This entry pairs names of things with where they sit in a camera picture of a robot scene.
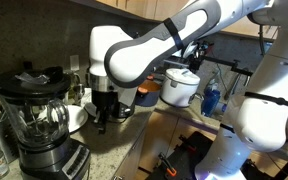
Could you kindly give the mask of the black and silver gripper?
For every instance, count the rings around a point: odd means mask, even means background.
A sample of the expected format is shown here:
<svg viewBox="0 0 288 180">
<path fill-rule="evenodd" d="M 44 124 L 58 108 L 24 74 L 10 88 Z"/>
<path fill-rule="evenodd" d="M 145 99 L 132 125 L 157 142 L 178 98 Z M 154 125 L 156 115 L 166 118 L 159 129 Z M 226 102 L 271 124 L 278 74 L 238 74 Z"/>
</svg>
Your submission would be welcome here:
<svg viewBox="0 0 288 180">
<path fill-rule="evenodd" d="M 99 134 L 106 133 L 106 114 L 111 115 L 114 104 L 117 101 L 115 85 L 107 76 L 90 75 L 92 103 L 99 112 L 96 113 L 94 123 L 99 123 Z"/>
</svg>

